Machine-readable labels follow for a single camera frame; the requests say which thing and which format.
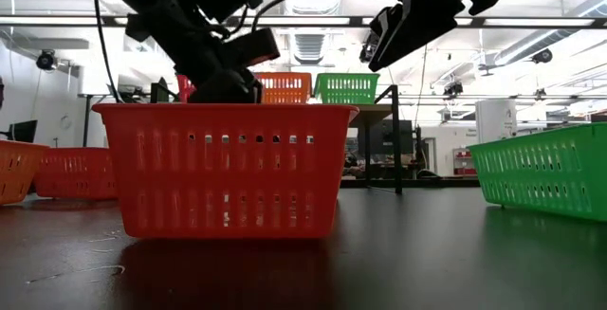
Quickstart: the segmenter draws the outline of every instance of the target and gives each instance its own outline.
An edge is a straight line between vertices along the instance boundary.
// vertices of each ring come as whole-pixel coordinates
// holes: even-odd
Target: desk
[[[377,104],[384,98],[390,98],[390,104]],[[359,114],[352,119],[350,127],[362,128],[365,138],[365,181],[366,187],[371,187],[371,127],[392,115],[393,149],[395,156],[395,175],[402,176],[400,154],[400,121],[398,113],[398,85],[391,85],[375,99],[375,104],[354,105]],[[402,194],[402,178],[395,179],[395,192]]]
[[[341,191],[333,235],[316,241],[138,241],[124,234],[112,202],[33,200],[0,208],[0,225],[0,309],[7,310],[603,309],[607,302],[607,226],[488,207],[479,189]]]

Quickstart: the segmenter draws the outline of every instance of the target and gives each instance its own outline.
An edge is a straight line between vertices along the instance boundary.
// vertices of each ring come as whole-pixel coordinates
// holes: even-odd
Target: red basket
[[[196,90],[196,87],[184,75],[177,75],[177,84],[179,85],[179,101],[187,103],[188,98]]]
[[[312,91],[310,73],[255,73],[264,85],[262,103],[307,103]]]
[[[43,197],[103,200],[117,197],[109,149],[49,149],[34,177]]]
[[[46,149],[44,145],[0,140],[0,205],[26,198]]]
[[[329,234],[348,122],[344,105],[97,104],[120,210],[135,237]]]

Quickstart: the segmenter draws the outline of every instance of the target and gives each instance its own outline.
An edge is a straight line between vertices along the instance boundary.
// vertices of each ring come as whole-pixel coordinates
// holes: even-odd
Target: plastic basket
[[[0,205],[23,201],[47,148],[0,140]]]
[[[34,177],[39,196],[89,200],[117,197],[109,149],[59,148],[46,151]]]
[[[470,148],[489,203],[607,220],[607,124],[582,125]]]
[[[315,96],[322,103],[372,104],[379,74],[321,73],[316,78]]]
[[[348,122],[339,105],[98,104],[135,237],[330,233]]]
[[[179,101],[183,103],[188,102],[188,98],[196,90],[196,87],[192,85],[190,79],[184,75],[177,75],[177,84],[179,86]]]
[[[262,103],[307,103],[312,89],[310,73],[255,73],[264,85]]]

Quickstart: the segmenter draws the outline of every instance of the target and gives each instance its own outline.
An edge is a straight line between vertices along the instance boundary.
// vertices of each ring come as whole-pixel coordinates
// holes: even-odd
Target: green basket
[[[375,103],[379,74],[320,73],[316,78],[314,95],[322,103]]]
[[[607,124],[470,147],[489,203],[607,221]]]

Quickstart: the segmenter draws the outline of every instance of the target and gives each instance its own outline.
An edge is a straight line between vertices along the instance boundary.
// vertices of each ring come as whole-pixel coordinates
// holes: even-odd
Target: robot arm
[[[263,0],[123,1],[137,12],[129,15],[126,34],[138,41],[154,37],[174,61],[175,71],[196,86],[188,102],[260,101],[261,84],[247,67],[279,57],[271,30],[254,29],[227,41],[230,33],[217,24],[243,6],[259,7]],[[472,0],[470,13],[497,1]],[[454,16],[463,9],[461,0],[398,0],[371,23],[379,40],[368,53],[369,67],[373,71],[386,67],[455,28]]]

